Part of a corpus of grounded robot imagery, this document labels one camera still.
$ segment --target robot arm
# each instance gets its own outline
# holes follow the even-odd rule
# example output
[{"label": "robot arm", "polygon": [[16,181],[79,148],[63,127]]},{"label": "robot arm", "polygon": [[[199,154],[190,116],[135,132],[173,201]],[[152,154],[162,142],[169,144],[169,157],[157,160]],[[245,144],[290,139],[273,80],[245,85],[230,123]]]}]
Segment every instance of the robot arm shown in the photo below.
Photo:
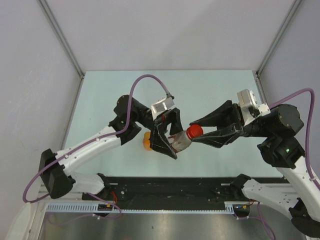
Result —
[{"label": "robot arm", "polygon": [[275,167],[290,182],[297,195],[287,196],[277,188],[259,184],[240,174],[231,184],[249,199],[262,202],[287,216],[292,224],[310,237],[320,237],[320,191],[313,183],[305,163],[305,151],[295,135],[304,123],[295,106],[280,104],[272,109],[257,104],[251,91],[238,94],[238,104],[226,101],[207,116],[192,123],[216,127],[216,131],[192,139],[221,148],[239,137],[264,137],[257,147],[263,160]]},{"label": "robot arm", "polygon": [[114,108],[115,119],[97,134],[73,147],[56,153],[48,149],[41,154],[39,170],[62,158],[40,175],[52,199],[60,198],[70,192],[98,194],[107,188],[110,184],[103,174],[91,175],[75,171],[95,156],[131,141],[141,131],[137,123],[150,130],[151,149],[177,158],[165,136],[169,124],[171,124],[170,135],[183,131],[179,109],[170,109],[174,105],[173,97],[154,103],[151,109],[132,98],[128,128],[120,134],[113,134],[123,130],[126,125],[128,100],[128,95],[119,98]]}]

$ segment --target white table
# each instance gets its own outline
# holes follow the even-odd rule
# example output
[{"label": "white table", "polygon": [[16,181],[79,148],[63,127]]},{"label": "white table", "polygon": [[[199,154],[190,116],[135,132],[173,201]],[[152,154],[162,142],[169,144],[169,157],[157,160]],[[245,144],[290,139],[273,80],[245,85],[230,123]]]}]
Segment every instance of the white table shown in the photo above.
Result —
[{"label": "white table", "polygon": [[[202,118],[226,100],[238,102],[237,92],[253,90],[258,96],[250,70],[162,70],[162,71],[88,71],[76,105],[66,147],[71,147],[99,132],[115,118],[113,112],[120,96],[129,94],[132,83],[143,74],[160,78],[174,95],[180,109],[181,123],[186,129],[190,122]],[[151,78],[138,83],[133,97],[150,105],[165,92]],[[257,148],[263,138],[239,138],[220,149],[192,143],[174,160],[166,155],[143,148],[142,131],[125,145],[109,150],[86,163],[78,172],[123,177],[281,177],[266,164]]]}]

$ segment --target wall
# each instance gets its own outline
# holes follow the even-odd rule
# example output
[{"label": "wall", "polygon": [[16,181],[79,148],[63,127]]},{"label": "wall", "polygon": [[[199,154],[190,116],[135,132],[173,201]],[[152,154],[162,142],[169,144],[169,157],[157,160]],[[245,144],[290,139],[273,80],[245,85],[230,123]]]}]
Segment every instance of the wall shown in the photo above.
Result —
[{"label": "wall", "polygon": [[[320,174],[320,1],[305,0],[292,25],[261,75],[262,86],[269,103],[282,99],[302,88],[315,91],[315,108],[310,135],[310,161]],[[289,101],[298,107],[301,119],[307,123],[310,94]],[[297,138],[304,146],[306,128]]]},{"label": "wall", "polygon": [[294,0],[48,0],[84,71],[255,70]]},{"label": "wall", "polygon": [[[0,3],[0,239],[43,150],[59,149],[79,76],[35,0]],[[38,181],[29,199],[37,196]]]}]

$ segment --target metal floor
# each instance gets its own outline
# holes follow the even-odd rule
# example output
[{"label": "metal floor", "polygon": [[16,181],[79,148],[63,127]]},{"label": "metal floor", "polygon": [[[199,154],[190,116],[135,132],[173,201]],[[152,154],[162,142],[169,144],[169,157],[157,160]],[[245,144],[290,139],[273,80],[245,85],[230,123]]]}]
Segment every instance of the metal floor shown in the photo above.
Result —
[{"label": "metal floor", "polygon": [[[277,240],[306,239],[285,216],[261,207]],[[53,213],[50,219],[63,223],[81,214]],[[258,216],[256,205],[250,215]],[[145,213],[124,214],[116,220],[86,217],[64,226],[45,222],[39,240],[269,240],[269,237],[261,222],[255,219],[236,220],[229,214]]]}]

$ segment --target red cap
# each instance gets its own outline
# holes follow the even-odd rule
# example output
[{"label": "red cap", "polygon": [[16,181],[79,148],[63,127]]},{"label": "red cap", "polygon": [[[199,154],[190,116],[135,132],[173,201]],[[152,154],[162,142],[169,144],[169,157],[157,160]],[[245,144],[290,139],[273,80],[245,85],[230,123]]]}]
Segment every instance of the red cap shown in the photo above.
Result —
[{"label": "red cap", "polygon": [[200,125],[194,124],[186,129],[186,135],[189,139],[193,139],[195,137],[199,137],[204,134],[204,130]]}]

